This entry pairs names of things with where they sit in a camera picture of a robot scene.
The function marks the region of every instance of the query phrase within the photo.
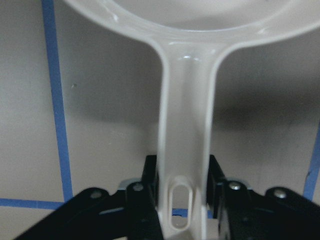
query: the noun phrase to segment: metal screw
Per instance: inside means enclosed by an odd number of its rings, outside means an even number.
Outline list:
[[[91,193],[90,198],[92,198],[92,199],[98,199],[98,198],[100,198],[101,196],[102,196],[101,191],[99,191],[99,190],[94,190],[94,191]]]
[[[141,184],[141,183],[139,183],[139,182],[137,182],[134,186],[133,186],[133,190],[135,190],[135,191],[137,191],[137,192],[140,192],[140,191],[142,191],[144,189],[144,186]]]
[[[239,190],[241,188],[241,185],[236,181],[232,181],[229,183],[229,188],[231,188],[232,190]]]
[[[285,199],[287,197],[286,192],[281,189],[274,190],[273,194],[280,199]]]

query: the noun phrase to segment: white plastic utensil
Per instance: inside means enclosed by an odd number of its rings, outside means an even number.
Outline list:
[[[158,212],[166,239],[207,239],[206,185],[217,70],[232,51],[320,26],[320,0],[66,0],[152,46],[162,66]],[[188,218],[173,224],[183,188]]]

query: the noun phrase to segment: blue tape strip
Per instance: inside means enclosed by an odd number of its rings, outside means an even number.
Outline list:
[[[309,200],[312,200],[314,197],[319,170],[320,170],[320,123],[318,127],[318,132],[315,138],[309,171],[305,179],[304,190],[303,190],[303,196]]]
[[[53,0],[42,0],[46,53],[64,201],[73,197]]]
[[[63,202],[56,201],[36,201],[0,198],[0,206],[31,209],[51,209],[56,210]]]
[[[213,219],[214,216],[212,215],[211,211],[208,210],[208,219]],[[173,208],[172,209],[172,216],[180,216],[183,218],[187,218],[188,217],[188,209],[184,209],[184,208]]]

